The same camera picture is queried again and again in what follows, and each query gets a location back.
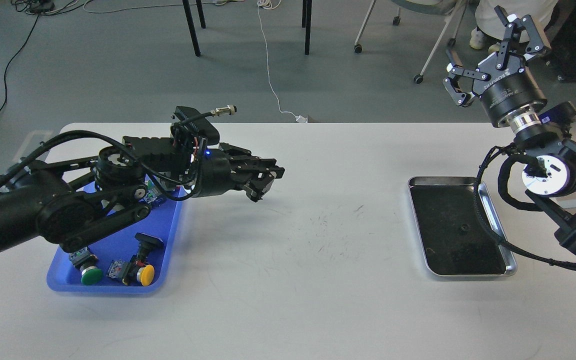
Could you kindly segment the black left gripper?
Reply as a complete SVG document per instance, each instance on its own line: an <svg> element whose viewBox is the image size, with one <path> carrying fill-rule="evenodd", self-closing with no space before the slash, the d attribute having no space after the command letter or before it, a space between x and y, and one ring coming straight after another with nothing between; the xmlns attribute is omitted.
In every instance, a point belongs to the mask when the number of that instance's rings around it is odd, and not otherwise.
<svg viewBox="0 0 576 360"><path fill-rule="evenodd" d="M206 118L232 116L235 112L235 105L204 113L182 105L174 110L177 121L170 127L171 144L182 157L180 180L192 198L217 196L237 189L233 175L250 174L253 178L240 189L256 203L270 191L275 179L283 177L285 168L278 166L275 158L261 158L249 149L220 142L219 132Z"/></svg>

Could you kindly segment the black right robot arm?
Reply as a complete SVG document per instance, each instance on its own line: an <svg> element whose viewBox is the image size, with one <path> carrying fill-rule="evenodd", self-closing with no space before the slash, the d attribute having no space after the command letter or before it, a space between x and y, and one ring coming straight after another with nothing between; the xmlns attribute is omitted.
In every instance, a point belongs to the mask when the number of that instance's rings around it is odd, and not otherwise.
<svg viewBox="0 0 576 360"><path fill-rule="evenodd" d="M543 111L546 96L527 63L550 52L546 34L529 14L508 14L502 6L494 11L505 33L500 49L476 69L465 68L452 48L446 50L448 76L443 84L455 104L468 107L477 98L493 127L508 126L514 132L511 144L490 149L474 185L480 185L494 158L507 155L498 174L500 197L516 209L547 214L558 225L554 235L560 246L576 255L576 141L570 134L576 107L566 101ZM576 262L537 256L494 232L489 235L517 255L576 271Z"/></svg>

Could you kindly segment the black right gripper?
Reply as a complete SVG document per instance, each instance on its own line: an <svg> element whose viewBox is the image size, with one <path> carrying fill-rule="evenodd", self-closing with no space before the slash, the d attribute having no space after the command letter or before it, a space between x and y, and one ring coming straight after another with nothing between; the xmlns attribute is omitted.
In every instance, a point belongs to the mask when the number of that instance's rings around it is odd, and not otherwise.
<svg viewBox="0 0 576 360"><path fill-rule="evenodd" d="M521 43L522 34L528 37L526 56L546 56L553 48L545 28L530 14L517 17L508 14L502 6L495 6L494 11L505 27L499 51L480 61L478 68L468 69L457 51L447 47L448 65L442 84L458 107L470 107L478 97L491 125L503 128L509 126L504 118L510 112L526 105L532 105L536 112L540 112L547 104L547 98L527 68L526 60L521 55L510 54L511 50Z"/></svg>

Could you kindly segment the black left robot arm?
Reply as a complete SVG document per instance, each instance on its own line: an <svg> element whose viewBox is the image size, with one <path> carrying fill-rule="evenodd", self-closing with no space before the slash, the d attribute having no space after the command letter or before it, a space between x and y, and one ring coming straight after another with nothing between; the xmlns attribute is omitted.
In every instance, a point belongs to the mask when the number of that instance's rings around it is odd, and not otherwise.
<svg viewBox="0 0 576 360"><path fill-rule="evenodd" d="M43 237L71 257L89 284L102 278L90 245L151 214L149 183L176 202L228 191L260 201L285 169L220 141L208 117L235 112L235 105L208 112L179 105L167 137L116 141L71 130L43 142L0 175L0 253Z"/></svg>

